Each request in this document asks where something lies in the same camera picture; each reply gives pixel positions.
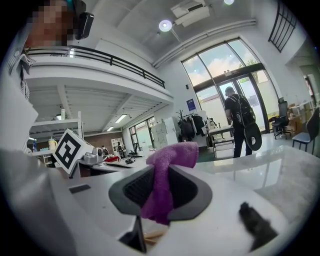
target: doorway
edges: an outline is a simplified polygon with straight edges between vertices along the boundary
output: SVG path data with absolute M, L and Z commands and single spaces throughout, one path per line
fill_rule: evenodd
M 255 121 L 262 134 L 269 133 L 270 126 L 268 121 L 268 115 L 266 107 L 259 91 L 259 88 L 255 82 L 255 79 L 251 74 L 242 75 L 233 78 L 227 82 L 217 84 L 220 95 L 223 99 L 223 104 L 226 100 L 226 88 L 233 87 L 237 94 L 245 96 L 252 107 L 255 114 Z

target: air conditioner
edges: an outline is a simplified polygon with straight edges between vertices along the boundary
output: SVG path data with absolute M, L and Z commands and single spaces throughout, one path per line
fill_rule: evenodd
M 174 23 L 184 27 L 210 16 L 205 0 L 185 0 L 172 7 L 171 11 L 177 17 Z

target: sky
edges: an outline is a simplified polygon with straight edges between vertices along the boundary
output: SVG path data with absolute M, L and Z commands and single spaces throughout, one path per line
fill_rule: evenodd
M 255 60 L 251 52 L 242 44 L 240 40 L 232 41 L 229 43 L 229 45 L 242 58 L 244 63 L 247 63 L 250 59 Z M 207 66 L 212 77 L 219 76 L 227 70 L 236 70 L 241 64 L 240 60 L 226 44 L 209 49 L 201 53 L 199 56 Z M 210 75 L 198 56 L 187 60 L 183 63 L 183 65 L 193 86 L 210 79 Z

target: glass door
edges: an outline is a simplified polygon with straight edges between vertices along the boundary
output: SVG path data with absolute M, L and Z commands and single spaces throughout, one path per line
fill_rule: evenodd
M 254 84 L 248 75 L 244 77 L 237 77 L 228 82 L 220 83 L 217 85 L 219 93 L 222 97 L 223 104 L 226 100 L 226 89 L 227 87 L 233 87 L 234 91 L 238 94 L 244 95 L 247 100 L 249 101 L 250 106 L 252 107 L 255 118 L 256 124 L 259 126 L 261 132 L 266 131 L 266 122 L 265 119 L 267 118 L 264 115 L 264 104 L 261 104 L 262 101 L 261 97 L 256 93 Z
M 237 79 L 237 82 L 239 84 L 240 90 L 249 102 L 250 106 L 253 109 L 253 112 L 255 114 L 255 122 L 259 126 L 259 129 L 261 132 L 264 132 L 266 130 L 266 122 L 265 122 L 265 116 L 263 109 L 264 104 L 261 104 L 261 97 L 257 95 L 257 92 L 255 90 L 255 87 L 252 83 L 252 80 L 249 76 L 242 77 L 241 79 Z

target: black camera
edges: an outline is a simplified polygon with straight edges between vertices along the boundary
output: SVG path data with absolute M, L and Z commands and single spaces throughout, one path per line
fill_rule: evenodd
M 76 14 L 76 33 L 75 39 L 81 40 L 89 36 L 92 22 L 95 16 L 89 12 L 86 12 L 87 5 L 81 0 L 72 0 L 73 9 Z

